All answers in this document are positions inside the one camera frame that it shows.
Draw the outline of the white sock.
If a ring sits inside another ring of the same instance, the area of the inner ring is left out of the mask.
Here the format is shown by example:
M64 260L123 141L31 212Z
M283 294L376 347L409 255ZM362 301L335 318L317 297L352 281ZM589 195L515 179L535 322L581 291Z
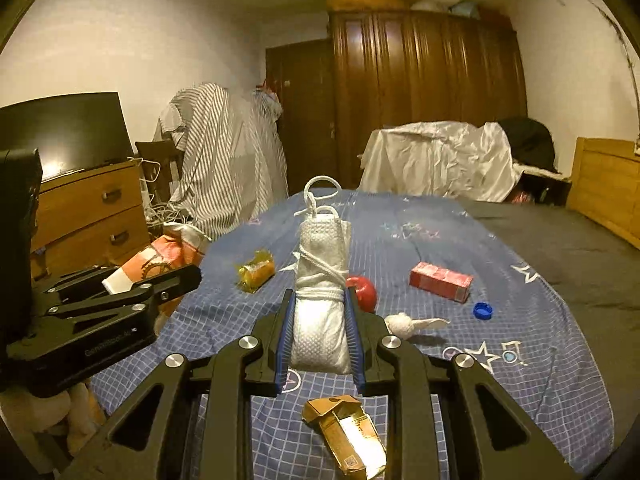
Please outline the white sock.
M444 318L412 318L405 312L387 315L384 318L388 332L402 340L407 340L420 330L439 330L450 322Z

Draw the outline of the brown cigarette pack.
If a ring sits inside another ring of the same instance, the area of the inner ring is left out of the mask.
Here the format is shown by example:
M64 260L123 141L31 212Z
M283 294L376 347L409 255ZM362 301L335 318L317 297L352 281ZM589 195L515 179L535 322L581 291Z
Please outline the brown cigarette pack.
M385 471L386 449L371 417L354 396L309 400L302 419L321 434L347 479L374 479Z

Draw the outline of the red white snack bag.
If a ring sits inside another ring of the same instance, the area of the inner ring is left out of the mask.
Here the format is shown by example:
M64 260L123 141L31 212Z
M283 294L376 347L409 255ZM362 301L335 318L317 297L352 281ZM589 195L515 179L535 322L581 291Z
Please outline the red white snack bag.
M110 295L130 292L137 284L158 278L187 266L200 266L212 240L192 224L167 222L163 234L128 259L112 272L102 285ZM154 323L154 333L160 334L171 315L177 310L182 297L200 286L201 273L193 270L179 275L180 292L171 292L168 299L161 299Z

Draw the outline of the white towel with rope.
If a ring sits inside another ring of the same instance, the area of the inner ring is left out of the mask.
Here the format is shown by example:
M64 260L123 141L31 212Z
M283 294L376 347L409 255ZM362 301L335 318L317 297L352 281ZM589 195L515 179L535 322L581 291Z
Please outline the white towel with rope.
M345 288L352 225L327 203L342 187L332 177L311 178L299 211L291 365L303 372L350 373Z

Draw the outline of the wooden drawer dresser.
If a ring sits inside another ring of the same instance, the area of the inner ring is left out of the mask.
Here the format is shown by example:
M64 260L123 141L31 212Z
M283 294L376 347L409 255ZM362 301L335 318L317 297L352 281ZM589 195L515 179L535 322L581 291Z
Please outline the wooden drawer dresser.
M43 182L32 238L32 279L121 264L150 241L137 162Z

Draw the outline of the blue bottle cap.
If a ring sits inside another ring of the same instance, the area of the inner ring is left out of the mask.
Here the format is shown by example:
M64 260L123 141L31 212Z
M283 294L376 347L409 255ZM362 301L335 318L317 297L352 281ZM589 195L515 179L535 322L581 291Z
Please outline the blue bottle cap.
M487 302L477 302L473 307L473 315L479 320L488 321L494 315L494 308Z

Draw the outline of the red rectangular box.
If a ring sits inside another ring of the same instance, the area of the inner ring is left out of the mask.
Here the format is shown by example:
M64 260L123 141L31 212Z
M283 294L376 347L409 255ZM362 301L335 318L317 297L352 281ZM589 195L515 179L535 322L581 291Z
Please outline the red rectangular box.
M428 262L418 263L409 274L409 285L464 304L474 278Z

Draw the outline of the blue checkered star bedsheet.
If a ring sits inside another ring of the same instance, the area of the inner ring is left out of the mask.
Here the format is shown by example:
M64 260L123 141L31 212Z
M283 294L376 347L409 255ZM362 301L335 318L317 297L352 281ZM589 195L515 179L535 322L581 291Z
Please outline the blue checkered star bedsheet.
M600 370L567 304L538 271L453 200L344 191L332 205L352 225L349 271L373 283L378 314L446 318L450 324L419 348L445 358L469 352L578 474L611 453L614 419ZM105 411L114 412L168 354L210 356L279 307L295 282L303 206L294 195L209 246L200 287L183 298L157 341L93 378ZM259 249L271 252L276 274L251 294L239 288L236 267ZM465 303L410 286L420 262L472 275ZM473 315L477 302L494 308L490 320Z

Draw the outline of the yellow crumpled plastic wrapper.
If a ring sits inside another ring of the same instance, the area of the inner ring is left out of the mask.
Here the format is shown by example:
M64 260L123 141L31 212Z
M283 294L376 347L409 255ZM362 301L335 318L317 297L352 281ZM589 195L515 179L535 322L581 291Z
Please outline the yellow crumpled plastic wrapper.
M244 292L257 292L276 274L276 265L271 252L265 249L256 250L249 262L236 267L238 286Z

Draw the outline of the dark grey mattress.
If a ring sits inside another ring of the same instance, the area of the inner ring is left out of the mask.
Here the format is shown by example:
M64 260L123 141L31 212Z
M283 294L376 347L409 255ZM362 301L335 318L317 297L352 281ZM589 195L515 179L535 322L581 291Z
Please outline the dark grey mattress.
M561 207L460 200L560 294L584 333L614 412L615 442L639 415L639 251Z

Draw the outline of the black television screen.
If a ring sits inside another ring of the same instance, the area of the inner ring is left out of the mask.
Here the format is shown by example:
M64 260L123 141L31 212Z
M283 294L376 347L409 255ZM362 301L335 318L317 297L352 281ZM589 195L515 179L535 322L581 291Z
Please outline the black television screen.
M45 181L134 156L116 92L49 96L4 106L1 147L38 151Z

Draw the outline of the striped cloth cover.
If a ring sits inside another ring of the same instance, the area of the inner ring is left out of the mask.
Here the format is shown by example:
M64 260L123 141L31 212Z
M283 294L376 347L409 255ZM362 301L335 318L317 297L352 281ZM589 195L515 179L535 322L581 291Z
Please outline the striped cloth cover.
M169 203L216 240L288 198L283 108L265 86L230 90L213 82L176 93L158 116L154 139L182 154Z

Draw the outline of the silver satin cloth cover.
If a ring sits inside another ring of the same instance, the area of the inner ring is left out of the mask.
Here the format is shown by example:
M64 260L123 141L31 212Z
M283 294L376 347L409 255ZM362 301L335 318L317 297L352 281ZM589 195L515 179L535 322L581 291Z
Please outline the silver satin cloth cover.
M503 202L522 175L496 122L413 122L374 130L360 166L362 192L491 203Z

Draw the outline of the black clothing pile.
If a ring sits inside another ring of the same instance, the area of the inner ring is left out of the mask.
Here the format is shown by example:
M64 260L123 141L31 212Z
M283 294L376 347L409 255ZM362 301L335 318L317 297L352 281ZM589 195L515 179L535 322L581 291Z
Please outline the black clothing pile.
M555 149L548 128L528 117L501 119L515 165L522 174L505 203L533 203L564 207L570 178L555 169Z

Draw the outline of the dark wooden door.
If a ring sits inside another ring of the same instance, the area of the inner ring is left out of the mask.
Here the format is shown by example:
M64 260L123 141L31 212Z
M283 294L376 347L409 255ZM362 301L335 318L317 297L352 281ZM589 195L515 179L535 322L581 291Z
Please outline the dark wooden door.
M266 81L283 108L278 133L288 192L300 192L318 174L336 178L332 42L319 39L268 49Z

